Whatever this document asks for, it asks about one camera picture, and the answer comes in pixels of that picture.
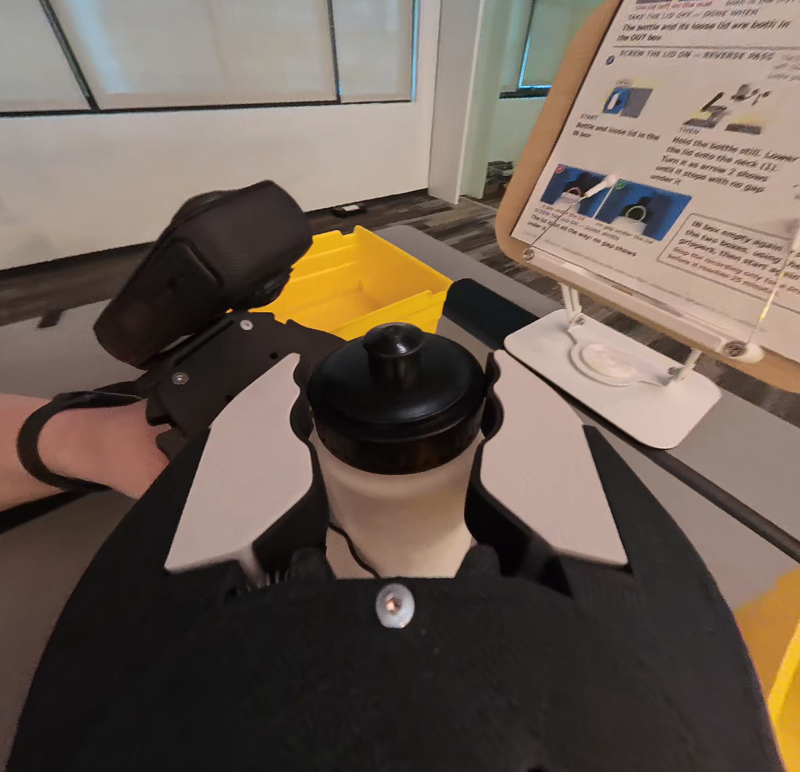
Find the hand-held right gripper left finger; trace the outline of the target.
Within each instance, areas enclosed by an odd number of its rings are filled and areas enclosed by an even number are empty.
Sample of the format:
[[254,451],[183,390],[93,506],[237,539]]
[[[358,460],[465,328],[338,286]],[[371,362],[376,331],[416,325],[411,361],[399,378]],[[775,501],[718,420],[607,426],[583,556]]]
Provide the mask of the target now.
[[236,562],[247,579],[285,577],[300,549],[326,550],[328,503],[315,449],[292,421],[302,391],[290,353],[213,420],[165,569]]

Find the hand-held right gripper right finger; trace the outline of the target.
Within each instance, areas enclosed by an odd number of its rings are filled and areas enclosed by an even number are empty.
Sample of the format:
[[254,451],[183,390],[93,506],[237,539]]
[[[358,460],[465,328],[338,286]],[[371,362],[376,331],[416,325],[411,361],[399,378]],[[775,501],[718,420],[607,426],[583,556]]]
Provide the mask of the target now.
[[628,564],[623,540],[573,409],[504,350],[490,354],[465,523],[501,570],[540,570],[572,558]]

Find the white plastic bottle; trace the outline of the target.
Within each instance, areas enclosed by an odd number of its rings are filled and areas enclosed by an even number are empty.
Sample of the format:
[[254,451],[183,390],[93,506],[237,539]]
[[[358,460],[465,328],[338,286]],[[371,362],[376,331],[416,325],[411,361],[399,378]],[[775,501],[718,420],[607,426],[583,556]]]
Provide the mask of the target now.
[[435,469],[384,476],[347,466],[313,434],[333,525],[326,556],[335,577],[454,577],[473,544],[465,497],[482,439]]

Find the black bottle lid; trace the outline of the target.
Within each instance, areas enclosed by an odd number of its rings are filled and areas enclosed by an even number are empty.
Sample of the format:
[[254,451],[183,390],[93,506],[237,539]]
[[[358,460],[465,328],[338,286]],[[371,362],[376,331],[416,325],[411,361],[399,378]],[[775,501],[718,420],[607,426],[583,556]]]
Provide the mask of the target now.
[[395,322],[318,362],[307,398],[316,434],[334,457],[365,473],[408,475],[468,449],[486,387],[484,368],[468,349]]

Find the yellow plastic bin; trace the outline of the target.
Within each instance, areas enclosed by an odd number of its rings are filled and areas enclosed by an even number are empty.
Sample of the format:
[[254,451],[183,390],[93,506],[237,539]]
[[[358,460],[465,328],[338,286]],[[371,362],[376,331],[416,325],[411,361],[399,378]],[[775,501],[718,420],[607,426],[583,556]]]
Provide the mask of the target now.
[[799,770],[799,570],[780,577],[735,618],[765,695],[786,770]]
[[435,333],[452,280],[362,227],[320,233],[278,298],[252,313],[346,341],[387,323]]

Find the person's left hand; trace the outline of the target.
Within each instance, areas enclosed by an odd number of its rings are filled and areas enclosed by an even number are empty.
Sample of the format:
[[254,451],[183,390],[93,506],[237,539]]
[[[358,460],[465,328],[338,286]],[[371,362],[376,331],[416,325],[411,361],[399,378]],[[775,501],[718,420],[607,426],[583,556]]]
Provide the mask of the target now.
[[169,465],[157,443],[162,431],[147,421],[143,401],[70,409],[47,421],[37,450],[51,473],[139,498]]

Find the wooden edged instruction board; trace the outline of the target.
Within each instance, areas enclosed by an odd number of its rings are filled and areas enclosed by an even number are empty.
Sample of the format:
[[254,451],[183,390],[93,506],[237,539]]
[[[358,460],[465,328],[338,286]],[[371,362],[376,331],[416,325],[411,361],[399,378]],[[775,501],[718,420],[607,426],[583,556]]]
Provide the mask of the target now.
[[506,256],[798,393],[798,0],[609,0],[497,214]]

